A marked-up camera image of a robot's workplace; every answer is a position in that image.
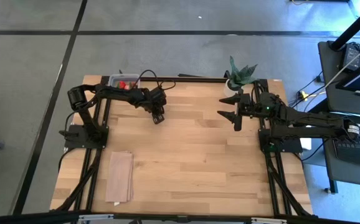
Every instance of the small container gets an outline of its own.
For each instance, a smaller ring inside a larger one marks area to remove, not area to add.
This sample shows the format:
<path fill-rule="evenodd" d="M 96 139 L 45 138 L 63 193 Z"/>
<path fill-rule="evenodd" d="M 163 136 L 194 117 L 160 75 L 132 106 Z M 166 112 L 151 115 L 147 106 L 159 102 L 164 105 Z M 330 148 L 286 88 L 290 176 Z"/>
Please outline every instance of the small container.
<path fill-rule="evenodd" d="M 117 87 L 121 81 L 125 82 L 126 85 L 129 85 L 130 83 L 134 83 L 135 81 L 137 81 L 138 77 L 138 74 L 113 74 L 110 76 L 108 85 L 112 87 Z M 136 85 L 138 88 L 140 88 L 140 80 L 138 80 Z"/>

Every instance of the wooden tabletop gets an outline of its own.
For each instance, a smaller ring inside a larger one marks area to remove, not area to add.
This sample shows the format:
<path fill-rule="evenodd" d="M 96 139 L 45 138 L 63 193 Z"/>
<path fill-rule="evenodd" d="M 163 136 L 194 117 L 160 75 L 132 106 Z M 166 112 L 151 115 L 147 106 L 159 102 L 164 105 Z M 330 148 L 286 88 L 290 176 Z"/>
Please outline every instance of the wooden tabletop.
<path fill-rule="evenodd" d="M 83 83 L 93 85 L 100 80 L 101 76 L 87 75 Z M 152 89 L 156 82 L 142 82 L 141 86 Z M 259 121 L 244 118 L 242 130 L 235 132 L 233 125 L 216 112 L 234 110 L 232 105 L 219 103 L 225 97 L 223 87 L 223 83 L 177 83 L 166 91 L 165 120 L 158 125 L 143 108 L 112 101 L 110 133 L 98 171 L 92 211 L 272 216 L 265 158 L 258 143 Z M 281 80 L 268 80 L 268 88 L 286 101 Z M 245 92 L 251 89 L 252 85 L 245 86 Z M 88 92 L 87 97 L 90 99 L 92 93 Z M 82 123 L 78 115 L 73 120 L 75 124 Z M 105 202 L 113 151 L 134 154 L 133 200 L 115 207 Z M 84 155 L 84 149 L 75 149 L 63 159 L 51 209 L 61 205 L 77 185 Z M 301 162 L 290 153 L 282 153 L 282 159 L 288 188 L 311 213 Z M 88 186 L 81 208 L 85 207 L 87 193 Z M 277 194 L 280 211 L 284 212 L 278 186 Z"/>

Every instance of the red object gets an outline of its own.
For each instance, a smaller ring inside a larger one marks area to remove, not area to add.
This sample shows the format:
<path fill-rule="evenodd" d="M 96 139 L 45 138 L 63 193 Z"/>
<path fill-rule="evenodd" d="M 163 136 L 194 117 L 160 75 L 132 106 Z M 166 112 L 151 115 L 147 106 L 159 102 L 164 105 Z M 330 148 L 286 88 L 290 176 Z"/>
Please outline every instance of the red object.
<path fill-rule="evenodd" d="M 126 87 L 126 83 L 124 81 L 119 82 L 119 88 L 124 89 Z"/>

